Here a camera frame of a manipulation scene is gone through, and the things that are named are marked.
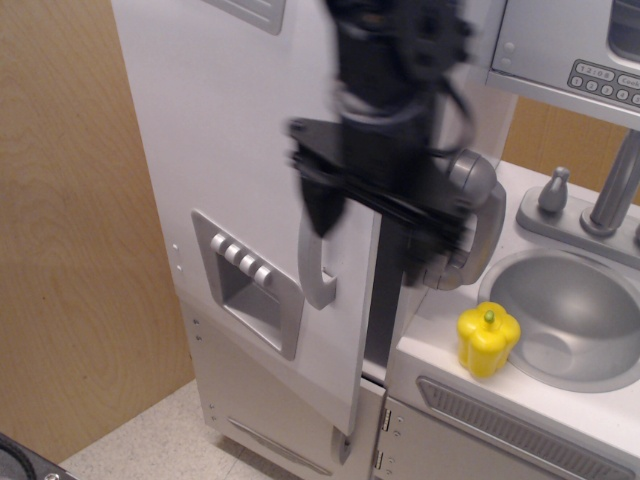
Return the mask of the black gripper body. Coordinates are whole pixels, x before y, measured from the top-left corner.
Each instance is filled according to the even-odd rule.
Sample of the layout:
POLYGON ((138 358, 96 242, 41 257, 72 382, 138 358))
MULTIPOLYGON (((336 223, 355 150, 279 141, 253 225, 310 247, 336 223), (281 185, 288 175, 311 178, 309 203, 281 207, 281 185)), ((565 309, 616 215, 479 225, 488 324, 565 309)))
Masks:
POLYGON ((342 109, 336 122, 294 118, 292 163, 299 173, 341 174, 347 200, 391 218, 403 228, 462 236, 469 197, 449 180, 431 148, 431 109, 411 103, 396 111, 358 114, 342 109))

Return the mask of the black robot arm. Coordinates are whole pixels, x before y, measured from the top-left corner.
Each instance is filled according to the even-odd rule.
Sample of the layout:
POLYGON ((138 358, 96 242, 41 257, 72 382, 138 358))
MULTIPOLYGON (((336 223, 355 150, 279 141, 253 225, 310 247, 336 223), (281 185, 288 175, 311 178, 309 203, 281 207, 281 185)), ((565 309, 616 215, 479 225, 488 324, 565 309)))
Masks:
POLYGON ((330 1, 337 78, 334 122, 295 119, 292 163, 312 230, 327 235, 347 200, 395 222, 407 284, 460 245, 469 196, 445 171, 473 138, 448 74, 468 57, 457 1, 330 1))

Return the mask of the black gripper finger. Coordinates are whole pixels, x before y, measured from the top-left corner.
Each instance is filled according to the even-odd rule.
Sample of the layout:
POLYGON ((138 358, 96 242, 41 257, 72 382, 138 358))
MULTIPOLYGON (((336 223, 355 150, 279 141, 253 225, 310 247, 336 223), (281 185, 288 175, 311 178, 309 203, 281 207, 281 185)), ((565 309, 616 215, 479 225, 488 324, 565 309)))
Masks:
POLYGON ((302 197, 312 230, 324 238, 342 217, 347 201, 346 180, 341 174, 300 174, 302 197))
POLYGON ((402 283, 407 287, 458 288, 462 274, 451 263, 459 250, 461 235, 443 230, 409 228, 401 248, 402 283))

